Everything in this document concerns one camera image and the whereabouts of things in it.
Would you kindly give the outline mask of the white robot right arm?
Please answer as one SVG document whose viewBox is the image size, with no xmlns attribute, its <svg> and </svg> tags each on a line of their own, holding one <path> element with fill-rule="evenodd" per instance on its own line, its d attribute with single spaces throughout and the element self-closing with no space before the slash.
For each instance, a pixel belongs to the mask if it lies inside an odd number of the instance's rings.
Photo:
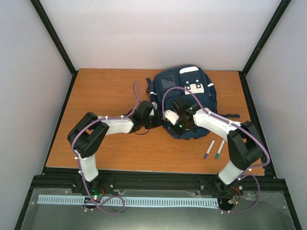
<svg viewBox="0 0 307 230">
<path fill-rule="evenodd" d="M 181 98 L 175 100 L 172 107 L 173 110 L 164 111 L 163 116 L 179 137 L 186 131 L 200 127 L 215 133 L 227 143 L 229 162 L 217 174 L 212 185 L 220 194 L 225 193 L 244 172 L 255 167 L 254 163 L 267 153 L 257 129 L 249 121 L 235 122 L 203 107 L 199 102 L 191 106 Z"/>
</svg>

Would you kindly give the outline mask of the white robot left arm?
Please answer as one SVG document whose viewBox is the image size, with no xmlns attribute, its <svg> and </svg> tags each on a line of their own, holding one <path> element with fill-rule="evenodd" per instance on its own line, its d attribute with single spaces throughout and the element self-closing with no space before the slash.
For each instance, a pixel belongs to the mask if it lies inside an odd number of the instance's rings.
<svg viewBox="0 0 307 230">
<path fill-rule="evenodd" d="M 67 140 L 78 161 L 79 173 L 84 178 L 83 187 L 89 193 L 96 192 L 100 187 L 95 153 L 107 135 L 129 134 L 139 131 L 142 127 L 149 130 L 163 124 L 162 112 L 157 105 L 142 101 L 134 108 L 118 117 L 97 116 L 88 112 L 69 132 Z"/>
</svg>

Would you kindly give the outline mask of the navy blue student backpack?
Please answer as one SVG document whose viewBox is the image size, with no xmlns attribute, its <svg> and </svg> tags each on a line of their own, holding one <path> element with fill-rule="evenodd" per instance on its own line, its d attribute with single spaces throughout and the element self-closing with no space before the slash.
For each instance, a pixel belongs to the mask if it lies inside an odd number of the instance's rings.
<svg viewBox="0 0 307 230">
<path fill-rule="evenodd" d="M 179 66 L 167 69 L 157 74 L 153 80 L 147 79 L 146 92 L 151 102 L 156 102 L 157 109 L 162 112 L 163 128 L 169 133 L 170 122 L 167 121 L 163 112 L 173 110 L 172 104 L 177 99 L 184 99 L 189 105 L 199 102 L 203 107 L 217 113 L 217 92 L 208 75 L 197 66 Z M 222 115 L 232 120 L 239 118 L 238 114 Z M 209 134 L 205 128 L 196 128 L 193 139 L 198 139 Z M 192 138 L 175 138 L 190 140 Z"/>
</svg>

